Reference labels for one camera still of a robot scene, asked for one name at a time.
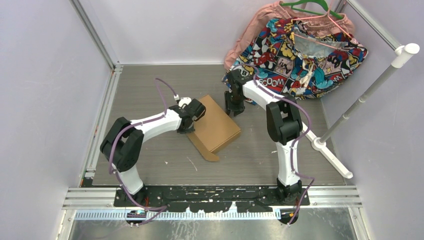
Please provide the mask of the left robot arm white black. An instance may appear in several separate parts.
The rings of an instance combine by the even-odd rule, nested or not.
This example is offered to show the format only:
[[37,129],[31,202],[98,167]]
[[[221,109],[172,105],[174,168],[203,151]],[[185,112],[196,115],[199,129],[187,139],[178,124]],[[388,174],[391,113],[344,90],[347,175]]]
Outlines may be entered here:
[[117,176],[127,193],[129,203],[138,207],[146,200],[146,187],[136,167],[143,143],[167,132],[192,133],[194,123],[205,113],[206,107],[199,100],[184,97],[151,117],[115,120],[99,149],[108,160],[110,173]]

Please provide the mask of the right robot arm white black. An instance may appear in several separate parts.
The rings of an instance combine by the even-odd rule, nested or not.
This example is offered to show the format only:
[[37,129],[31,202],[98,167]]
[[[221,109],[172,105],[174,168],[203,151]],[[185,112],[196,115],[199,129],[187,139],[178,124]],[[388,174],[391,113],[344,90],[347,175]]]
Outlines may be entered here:
[[238,116],[245,110],[245,99],[252,99],[266,112],[266,128],[276,144],[278,175],[276,195],[283,205],[291,205],[302,194],[302,181],[297,175],[296,139],[301,135],[303,122],[293,98],[277,96],[255,83],[252,75],[243,76],[240,69],[226,73],[229,90],[225,91],[225,111]]

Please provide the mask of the brown cardboard box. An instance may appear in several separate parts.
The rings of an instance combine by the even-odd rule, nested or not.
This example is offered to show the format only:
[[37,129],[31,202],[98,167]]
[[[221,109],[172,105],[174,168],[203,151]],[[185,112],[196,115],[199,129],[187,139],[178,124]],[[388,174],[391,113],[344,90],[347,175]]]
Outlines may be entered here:
[[209,94],[199,101],[205,106],[205,114],[194,122],[194,132],[187,137],[206,161],[218,162],[217,153],[240,137],[242,131]]

